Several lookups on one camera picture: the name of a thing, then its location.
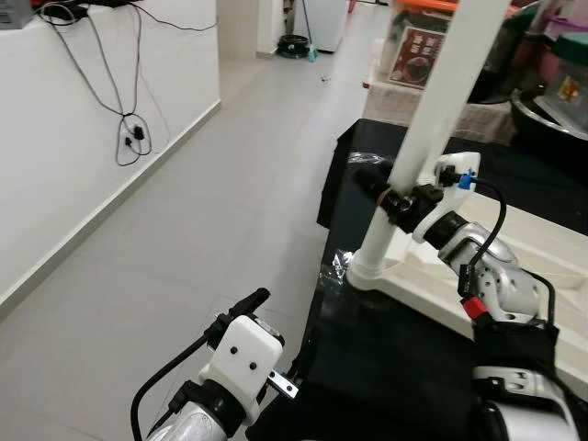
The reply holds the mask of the dark green lid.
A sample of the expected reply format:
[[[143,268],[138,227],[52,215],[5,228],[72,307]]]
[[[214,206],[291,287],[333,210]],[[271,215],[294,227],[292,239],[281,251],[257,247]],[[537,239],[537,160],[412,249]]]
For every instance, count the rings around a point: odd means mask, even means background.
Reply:
[[[567,32],[553,43],[553,53],[563,62],[588,66],[588,32]]]

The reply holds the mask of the white appliance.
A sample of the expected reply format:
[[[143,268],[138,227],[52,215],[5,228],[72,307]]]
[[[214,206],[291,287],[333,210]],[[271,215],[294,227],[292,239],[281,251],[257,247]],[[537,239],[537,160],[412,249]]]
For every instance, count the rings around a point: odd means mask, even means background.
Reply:
[[[311,45],[323,53],[339,50],[345,34],[350,0],[300,0],[301,30]]]

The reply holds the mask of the beige cloth covered bench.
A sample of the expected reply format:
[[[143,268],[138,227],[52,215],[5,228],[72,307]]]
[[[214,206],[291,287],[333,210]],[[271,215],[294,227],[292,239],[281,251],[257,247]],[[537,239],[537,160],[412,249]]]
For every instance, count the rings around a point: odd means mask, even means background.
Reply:
[[[362,118],[409,127],[424,91],[371,81],[367,83],[367,101]],[[459,115],[453,136],[468,141],[509,144],[516,130],[508,102],[468,104]]]

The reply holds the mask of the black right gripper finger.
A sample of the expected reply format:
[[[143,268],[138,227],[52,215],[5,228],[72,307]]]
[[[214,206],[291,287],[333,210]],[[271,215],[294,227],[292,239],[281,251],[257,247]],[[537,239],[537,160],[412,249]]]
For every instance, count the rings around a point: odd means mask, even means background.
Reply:
[[[378,194],[386,187],[390,187],[388,184],[390,172],[390,165],[362,165],[354,172],[354,182],[367,198],[377,203]],[[403,206],[403,198],[399,193],[396,194],[398,194],[396,209],[400,209]]]

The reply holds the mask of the black plastic bag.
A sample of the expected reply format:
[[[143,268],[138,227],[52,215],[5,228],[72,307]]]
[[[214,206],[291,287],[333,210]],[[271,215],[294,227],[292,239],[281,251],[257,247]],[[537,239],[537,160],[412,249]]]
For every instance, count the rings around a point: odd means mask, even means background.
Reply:
[[[521,55],[524,41],[529,35],[537,35],[532,30],[535,18],[547,13],[554,1],[530,0],[517,11],[508,12],[468,96],[470,104],[499,104],[508,99],[526,69]]]

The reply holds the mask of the large clear tape patch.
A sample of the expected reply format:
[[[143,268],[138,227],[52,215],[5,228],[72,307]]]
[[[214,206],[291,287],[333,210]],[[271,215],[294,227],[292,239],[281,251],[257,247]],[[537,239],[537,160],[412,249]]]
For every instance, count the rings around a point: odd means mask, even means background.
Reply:
[[[326,261],[321,265],[318,276],[318,287],[323,291],[341,291],[348,285],[347,270],[353,260],[353,252],[336,249],[328,253]]]

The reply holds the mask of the black tablecloth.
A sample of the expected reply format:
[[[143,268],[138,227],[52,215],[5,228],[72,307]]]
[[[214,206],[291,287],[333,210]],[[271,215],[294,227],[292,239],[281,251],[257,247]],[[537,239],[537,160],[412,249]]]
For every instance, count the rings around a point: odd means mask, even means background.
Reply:
[[[335,147],[319,197],[318,223],[326,244],[315,270],[333,267],[339,252],[354,252],[367,231],[374,205],[351,176],[353,153],[394,159],[407,129],[360,119],[331,143]],[[482,173],[503,190],[513,209],[575,232],[587,232],[587,176],[574,179],[511,146],[448,142],[445,153],[482,153]],[[291,362],[300,393],[278,396],[260,421],[244,432],[249,441],[467,441],[474,403],[470,373],[473,342],[374,293],[318,283],[305,333]]]

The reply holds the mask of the white plastic table top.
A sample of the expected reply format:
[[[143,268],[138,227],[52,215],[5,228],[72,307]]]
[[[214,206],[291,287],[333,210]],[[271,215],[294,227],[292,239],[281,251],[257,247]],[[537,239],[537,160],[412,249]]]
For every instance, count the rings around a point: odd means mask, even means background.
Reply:
[[[558,290],[556,345],[559,377],[580,398],[588,393],[588,239],[537,215],[511,207],[497,240],[507,244],[521,266],[544,277]],[[457,274],[427,243],[396,231],[378,268],[354,255],[347,281],[361,290],[377,290],[419,311],[452,334],[473,339],[470,320],[459,306]]]

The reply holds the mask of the red printed carton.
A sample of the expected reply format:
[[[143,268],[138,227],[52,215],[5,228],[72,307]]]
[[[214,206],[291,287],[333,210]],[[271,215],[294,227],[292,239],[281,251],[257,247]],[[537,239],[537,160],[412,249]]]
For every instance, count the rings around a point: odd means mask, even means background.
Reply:
[[[386,45],[387,83],[423,89],[446,38],[445,32],[408,26]]]

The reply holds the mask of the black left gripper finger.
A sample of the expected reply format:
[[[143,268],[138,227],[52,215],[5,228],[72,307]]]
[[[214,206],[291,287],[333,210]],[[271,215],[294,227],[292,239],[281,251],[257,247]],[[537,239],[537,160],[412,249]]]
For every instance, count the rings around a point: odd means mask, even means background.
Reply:
[[[270,291],[267,288],[258,288],[248,297],[236,302],[226,312],[218,315],[219,323],[228,324],[238,318],[256,319],[256,311],[270,298]]]

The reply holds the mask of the small grey box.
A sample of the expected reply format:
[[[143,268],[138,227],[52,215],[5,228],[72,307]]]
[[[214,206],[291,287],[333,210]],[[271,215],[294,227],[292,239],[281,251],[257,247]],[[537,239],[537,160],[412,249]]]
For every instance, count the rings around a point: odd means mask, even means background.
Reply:
[[[32,0],[0,0],[0,30],[22,29],[34,16]]]

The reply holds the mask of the black wok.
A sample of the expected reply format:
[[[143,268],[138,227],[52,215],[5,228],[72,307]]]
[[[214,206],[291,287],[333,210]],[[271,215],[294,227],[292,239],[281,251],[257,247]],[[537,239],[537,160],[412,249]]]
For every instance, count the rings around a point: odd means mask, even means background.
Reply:
[[[537,104],[542,97],[538,91],[521,91],[514,89],[509,97],[511,105],[511,122],[514,127],[513,142],[518,147],[532,148],[563,148],[585,152],[588,140],[585,134],[568,129],[554,120],[553,117]]]

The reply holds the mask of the clear plastic storage box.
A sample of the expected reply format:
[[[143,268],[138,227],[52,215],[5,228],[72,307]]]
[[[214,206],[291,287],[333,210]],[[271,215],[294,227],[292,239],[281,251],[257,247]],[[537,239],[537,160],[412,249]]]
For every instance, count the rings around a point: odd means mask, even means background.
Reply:
[[[560,63],[545,97],[577,129],[587,130],[588,70],[585,64]]]

